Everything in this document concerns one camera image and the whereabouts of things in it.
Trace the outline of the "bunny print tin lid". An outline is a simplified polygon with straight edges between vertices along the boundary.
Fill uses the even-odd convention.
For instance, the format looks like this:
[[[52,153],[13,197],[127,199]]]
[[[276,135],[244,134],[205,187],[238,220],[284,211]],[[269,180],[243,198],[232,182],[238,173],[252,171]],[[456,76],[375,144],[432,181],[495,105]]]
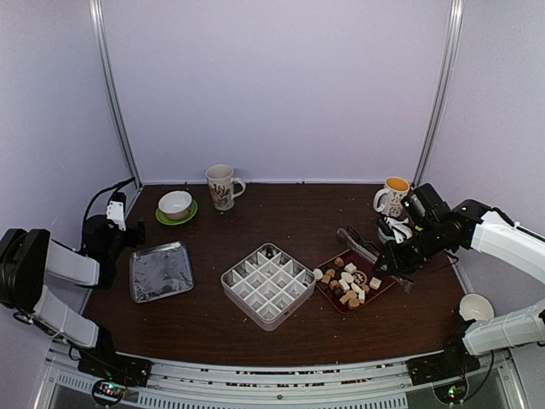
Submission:
[[[129,290],[136,303],[186,293],[194,286],[191,259],[181,241],[136,251],[129,257]]]

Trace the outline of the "metal tongs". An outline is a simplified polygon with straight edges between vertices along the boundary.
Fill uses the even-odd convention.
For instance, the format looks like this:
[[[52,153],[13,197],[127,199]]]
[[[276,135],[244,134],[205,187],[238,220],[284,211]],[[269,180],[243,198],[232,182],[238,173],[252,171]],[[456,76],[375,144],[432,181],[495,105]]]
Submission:
[[[363,240],[354,228],[351,226],[338,228],[336,230],[336,239],[339,243],[344,244],[349,250],[352,250],[355,254],[367,260],[373,266],[374,273],[379,277],[390,277],[399,284],[406,293],[411,293],[413,291],[415,283],[408,276],[391,275],[382,273],[376,269],[378,262],[382,259],[380,251],[372,242]]]

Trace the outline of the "white divided tin box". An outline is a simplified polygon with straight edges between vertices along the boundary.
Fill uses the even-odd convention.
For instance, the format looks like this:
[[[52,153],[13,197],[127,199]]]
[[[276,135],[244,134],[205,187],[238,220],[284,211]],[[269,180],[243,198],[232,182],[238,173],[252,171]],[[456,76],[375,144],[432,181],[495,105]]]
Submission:
[[[313,271],[265,243],[221,276],[225,295],[263,331],[274,331],[313,294]]]

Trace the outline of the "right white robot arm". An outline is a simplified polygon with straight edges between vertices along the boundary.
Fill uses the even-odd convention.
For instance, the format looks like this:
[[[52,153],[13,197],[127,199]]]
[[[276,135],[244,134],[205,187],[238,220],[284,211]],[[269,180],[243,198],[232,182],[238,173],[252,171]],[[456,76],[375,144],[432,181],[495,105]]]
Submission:
[[[495,257],[538,281],[544,280],[543,236],[521,227],[499,208],[474,199],[451,208],[429,183],[411,190],[402,206],[417,230],[401,243],[385,243],[373,266],[375,274],[404,278],[440,252],[463,248]],[[470,319],[457,342],[437,357],[436,366],[442,375],[456,375],[469,362],[469,355],[543,344],[544,302],[496,318]]]

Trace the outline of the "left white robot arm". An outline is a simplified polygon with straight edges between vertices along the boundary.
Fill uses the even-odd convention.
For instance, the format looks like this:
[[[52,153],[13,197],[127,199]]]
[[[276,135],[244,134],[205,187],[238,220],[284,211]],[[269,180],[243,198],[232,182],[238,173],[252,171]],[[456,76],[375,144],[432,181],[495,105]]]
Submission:
[[[50,283],[108,290],[125,248],[146,242],[145,223],[123,228],[106,216],[83,223],[83,248],[76,251],[51,237],[47,229],[10,228],[1,238],[1,304],[30,323],[65,338],[88,356],[104,378],[123,369],[111,333],[61,300]]]

